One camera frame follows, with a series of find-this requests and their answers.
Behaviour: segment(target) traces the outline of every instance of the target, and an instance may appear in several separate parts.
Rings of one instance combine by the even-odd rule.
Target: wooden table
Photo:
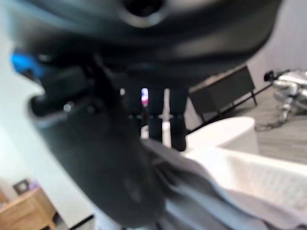
[[[0,230],[56,230],[55,208],[41,188],[29,191],[0,209]]]
[[[0,204],[4,204],[7,202],[8,202],[7,198],[5,197],[4,193],[0,190]]]

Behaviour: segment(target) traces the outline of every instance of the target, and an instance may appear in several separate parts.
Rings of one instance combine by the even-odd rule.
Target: white plastic basket
[[[236,116],[213,122],[187,135],[187,145],[192,150],[209,146],[259,154],[255,119]]]
[[[307,213],[307,166],[219,148],[188,153],[224,188]]]

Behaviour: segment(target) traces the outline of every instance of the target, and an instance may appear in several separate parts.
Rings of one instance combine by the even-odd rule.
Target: white wall
[[[7,148],[0,142],[0,151],[3,151],[0,161],[4,161],[0,162],[0,168],[5,161],[9,162],[0,169],[0,178],[1,173],[5,173],[8,181],[15,181],[32,170],[58,213],[71,228],[92,215],[92,208],[84,193],[53,158],[27,119],[27,101],[32,95],[41,93],[42,89],[13,72],[9,58],[13,45],[1,27],[0,32],[0,126],[3,128],[0,138],[12,141]],[[22,172],[14,174],[15,166],[21,166]]]
[[[33,176],[33,172],[25,164],[12,140],[0,125],[0,189],[9,200],[12,200],[17,197],[12,185]]]
[[[307,69],[307,1],[285,0],[274,32],[263,47],[248,61],[256,85],[263,88],[263,75],[271,69]]]

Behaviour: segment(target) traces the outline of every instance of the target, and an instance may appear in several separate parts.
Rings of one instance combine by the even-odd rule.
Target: gray cloth
[[[161,143],[144,141],[155,173],[165,185],[165,214],[137,230],[303,230],[307,216],[222,189],[200,164]],[[94,206],[97,230],[122,227]]]

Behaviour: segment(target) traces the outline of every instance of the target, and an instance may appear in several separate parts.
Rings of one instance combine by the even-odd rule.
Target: black cabinet
[[[196,113],[201,115],[219,112],[249,92],[257,104],[254,89],[249,70],[246,65],[242,65],[225,74],[209,77],[190,88],[189,97]]]

